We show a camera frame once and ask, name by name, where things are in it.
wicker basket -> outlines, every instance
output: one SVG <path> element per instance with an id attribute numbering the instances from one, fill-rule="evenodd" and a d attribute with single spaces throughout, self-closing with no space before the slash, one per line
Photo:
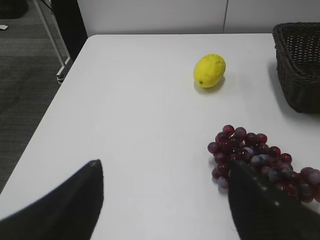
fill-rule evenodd
<path id="1" fill-rule="evenodd" d="M 299 113 L 320 113 L 320 23 L 279 24 L 272 34 L 288 104 Z"/>

white wall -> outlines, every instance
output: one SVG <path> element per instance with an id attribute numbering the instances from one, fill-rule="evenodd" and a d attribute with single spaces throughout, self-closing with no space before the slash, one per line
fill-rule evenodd
<path id="1" fill-rule="evenodd" d="M 222 33 L 227 0 L 78 0 L 94 34 Z"/>
<path id="2" fill-rule="evenodd" d="M 320 0 L 229 0 L 224 33 L 271 33 L 287 22 L 320 22 Z"/>

floor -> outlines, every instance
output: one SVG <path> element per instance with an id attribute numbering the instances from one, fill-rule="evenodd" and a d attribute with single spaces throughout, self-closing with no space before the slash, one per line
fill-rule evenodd
<path id="1" fill-rule="evenodd" d="M 23 17 L 0 19 L 8 25 L 0 31 L 0 192 L 59 89 L 59 61 L 33 1 L 28 4 Z"/>

white table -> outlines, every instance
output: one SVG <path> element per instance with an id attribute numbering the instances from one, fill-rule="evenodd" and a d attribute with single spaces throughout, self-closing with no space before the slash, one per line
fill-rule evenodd
<path id="1" fill-rule="evenodd" d="M 93 240 L 238 240 L 207 151 L 225 124 L 267 134 L 295 169 L 320 169 L 320 118 L 287 105 L 274 45 L 271 34 L 89 38 L 0 195 L 0 218 L 100 158 Z M 193 70 L 209 53 L 224 57 L 225 81 L 198 89 Z"/>

metal table leg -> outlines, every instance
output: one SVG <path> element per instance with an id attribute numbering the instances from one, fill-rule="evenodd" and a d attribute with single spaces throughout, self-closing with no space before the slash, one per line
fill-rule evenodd
<path id="1" fill-rule="evenodd" d="M 63 38 L 62 38 L 62 35 L 61 35 L 60 30 L 59 30 L 59 27 L 58 27 L 58 24 L 57 24 L 57 21 L 56 21 L 55 16 L 54 16 L 53 14 L 51 14 L 52 20 L 53 20 L 53 24 L 54 24 L 54 26 L 55 26 L 55 28 L 56 28 L 56 31 L 57 31 L 60 39 L 61 39 L 63 48 L 64 48 L 65 53 L 66 53 L 66 55 L 67 55 L 67 58 L 66 58 L 65 61 L 63 60 L 63 56 L 62 56 L 62 54 L 61 54 L 61 52 L 60 52 L 60 50 L 59 50 L 59 48 L 58 48 L 58 45 L 57 45 L 56 40 L 55 40 L 55 39 L 53 38 L 53 36 L 52 36 L 51 29 L 50 29 L 50 27 L 49 27 L 49 25 L 48 25 L 48 20 L 47 20 L 45 14 L 44 14 L 44 11 L 43 11 L 42 6 L 40 6 L 40 4 L 39 4 L 39 0 L 33 0 L 33 2 L 34 2 L 34 4 L 35 4 L 35 7 L 36 7 L 39 15 L 40 15 L 41 21 L 42 21 L 42 23 L 43 23 L 43 25 L 44 25 L 44 28 L 45 28 L 45 30 L 46 30 L 46 33 L 48 34 L 48 37 L 49 37 L 49 39 L 50 39 L 50 42 L 51 42 L 51 44 L 52 44 L 52 46 L 53 46 L 53 49 L 54 49 L 54 51 L 55 51 L 55 54 L 56 54 L 56 56 L 57 56 L 57 58 L 58 58 L 58 60 L 59 60 L 59 62 L 60 62 L 60 64 L 61 64 L 61 68 L 60 68 L 60 70 L 59 70 L 59 71 L 57 72 L 57 74 L 56 74 L 56 80 L 57 80 L 57 82 L 58 82 L 59 84 L 61 84 L 61 83 L 64 81 L 64 79 L 65 79 L 65 77 L 66 77 L 66 75 L 67 75 L 67 73 L 68 73 L 68 71 L 69 71 L 69 69 L 70 69 L 73 61 L 72 61 L 71 58 L 70 58 L 70 54 L 69 54 L 68 49 L 67 49 L 67 47 L 66 47 L 66 45 L 65 45 L 65 42 L 64 42 L 64 40 L 63 40 Z"/>

